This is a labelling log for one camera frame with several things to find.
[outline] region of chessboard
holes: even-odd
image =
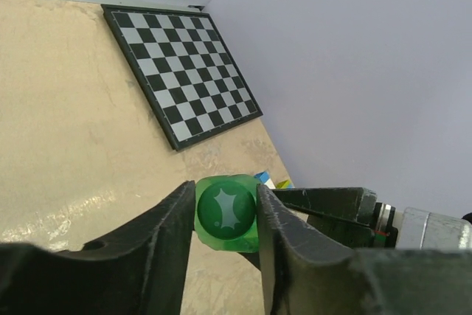
[[[208,14],[102,8],[174,149],[262,115]]]

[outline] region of black chessboard frame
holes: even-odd
[[[159,121],[173,149],[181,150],[181,149],[187,148],[191,145],[194,145],[195,143],[198,143],[207,138],[210,138],[211,136],[227,131],[235,126],[238,126],[240,124],[248,122],[249,120],[253,120],[254,118],[262,116],[263,113],[260,110],[260,107],[258,106],[253,94],[249,90],[249,87],[246,81],[244,80],[239,68],[237,67],[233,57],[231,56],[220,33],[218,32],[218,29],[215,26],[215,23],[210,18],[209,14],[197,13],[197,12],[192,12],[192,11],[187,12],[187,11],[176,11],[176,10],[148,9],[148,8],[142,8],[142,7],[124,7],[124,6],[107,5],[107,4],[102,4],[102,8],[103,8],[103,15],[105,17],[106,22],[108,23],[114,37],[116,38],[119,44],[119,47],[123,51],[126,57],[126,60],[128,61],[134,75],[136,76],[136,79],[138,80],[139,85],[141,86],[141,89],[145,93],[147,101],[150,103],[150,107],[152,108],[153,113],[156,115],[156,118]],[[252,101],[255,107],[255,112],[249,112],[249,114],[247,114],[246,116],[242,116],[237,119],[234,119],[233,117],[233,120],[230,122],[219,125],[218,127],[214,127],[213,129],[210,129],[208,131],[202,131],[200,134],[193,135],[190,138],[185,139],[184,141],[179,141],[175,133],[173,132],[170,122],[166,118],[164,110],[159,105],[158,100],[156,99],[156,96],[154,94],[154,90],[151,88],[146,75],[141,70],[139,63],[136,59],[136,56],[133,53],[133,50],[131,49],[128,42],[125,40],[125,37],[122,34],[120,26],[118,25],[117,21],[115,20],[112,14],[113,12],[123,12],[127,14],[139,13],[142,15],[146,15],[146,14],[148,15],[176,15],[176,16],[187,15],[187,16],[196,17],[196,18],[207,18],[210,21],[213,27],[213,30],[216,32],[218,36],[218,40],[221,42],[224,49],[226,50],[226,54],[229,56],[231,64],[236,69],[236,72],[237,72],[238,77],[240,78],[240,81],[242,82],[244,88],[246,88],[247,92],[249,93],[250,100]]]

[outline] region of black square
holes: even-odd
[[[174,99],[175,103],[185,103],[187,98],[181,88],[169,89],[170,96]]]
[[[218,53],[218,51],[215,48],[215,45],[213,42],[204,42],[206,49],[208,49],[208,53]]]
[[[197,30],[188,29],[187,31],[188,31],[192,41],[201,41],[200,35],[198,34]]]
[[[228,69],[225,66],[218,66],[217,68],[222,77],[229,77]]]
[[[221,118],[221,115],[218,111],[210,112],[208,113],[208,116],[215,127],[218,127],[219,125],[222,125],[224,123],[223,118]]]
[[[229,112],[233,115],[233,118],[236,120],[237,118],[242,117],[241,111],[239,111],[239,108],[237,108],[236,105],[231,105],[228,107]]]
[[[213,100],[213,102],[215,103],[215,106],[216,106],[217,108],[223,108],[223,107],[226,106],[226,104],[224,103],[224,100],[223,100],[222,96],[219,95],[219,94],[218,94],[218,95],[215,95],[215,96],[212,96],[212,100]]]
[[[180,86],[190,85],[190,79],[186,72],[174,72]]]
[[[164,108],[164,114],[167,116],[167,120],[171,125],[184,120],[180,115],[180,112],[178,112],[177,106],[170,106]]]
[[[210,57],[210,55],[201,55],[201,59],[204,60],[206,66],[215,66],[215,62]]]
[[[198,83],[193,86],[195,90],[197,91],[198,97],[203,98],[203,97],[208,97],[209,92],[207,90],[207,87],[203,83]]]
[[[223,63],[225,63],[226,65],[231,64],[231,59],[229,59],[229,56],[226,53],[220,53],[220,57]]]
[[[178,36],[177,31],[174,29],[164,29],[165,34],[167,35],[167,38],[169,38],[170,42],[180,42],[181,39]]]
[[[257,111],[256,106],[254,105],[252,101],[245,101],[244,103],[246,104],[246,106],[248,106],[249,112],[252,113],[252,112]]]
[[[191,18],[191,19],[196,29],[204,29],[204,25],[201,23],[199,18]]]
[[[197,69],[197,72],[199,73],[199,75],[201,76],[201,79],[203,81],[212,81],[213,80],[213,78],[212,78],[211,74],[208,72],[207,68]]]
[[[119,27],[134,27],[128,14],[113,12],[113,16],[115,17]]]
[[[216,31],[214,30],[207,30],[208,36],[212,41],[219,41],[220,39],[218,38],[218,35],[216,34]]]
[[[189,55],[197,55],[198,50],[193,42],[184,42],[184,47]]]
[[[149,52],[144,44],[130,44],[130,48],[136,59],[150,58]]]
[[[192,106],[192,110],[195,112],[196,116],[201,116],[207,112],[205,111],[204,105],[200,100],[190,101],[190,105]]]
[[[185,123],[187,124],[187,127],[193,136],[196,136],[197,134],[200,134],[204,131],[200,125],[200,122],[195,117],[185,121]]]
[[[184,69],[186,70],[195,69],[195,65],[193,64],[192,59],[190,59],[188,55],[183,55],[179,57],[178,59],[180,59]]]
[[[178,16],[169,16],[169,20],[176,29],[184,29],[184,23]]]
[[[155,15],[144,14],[143,16],[151,29],[160,29],[162,27]]]
[[[137,29],[141,39],[145,43],[156,42],[153,33],[149,29]]]
[[[166,57],[175,57],[177,55],[176,51],[174,51],[174,48],[172,47],[172,44],[159,44],[159,47],[161,47],[161,51]]]
[[[165,90],[167,89],[166,85],[164,84],[164,81],[161,78],[161,75],[155,74],[155,75],[148,75],[147,81],[149,82],[149,85],[151,88],[153,88],[153,91],[160,91],[160,90]]]
[[[218,87],[218,90],[220,92],[227,92],[229,91],[228,86],[224,83],[223,79],[217,79],[215,80],[215,84]]]
[[[235,82],[235,85],[238,89],[242,89],[244,87],[243,81],[241,80],[240,77],[233,77],[232,79]]]
[[[159,73],[168,73],[171,72],[172,69],[169,66],[169,63],[167,62],[167,59],[165,58],[154,58],[153,59],[154,64],[156,64],[157,70],[159,70]]]
[[[231,91],[231,96],[233,96],[233,99],[235,99],[236,103],[243,102],[243,98],[241,97],[241,94],[238,90]]]

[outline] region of wooden table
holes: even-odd
[[[288,178],[260,120],[173,151],[97,4],[0,0],[0,88],[4,242],[78,250],[184,180]],[[262,314],[259,271],[194,236],[182,313]]]

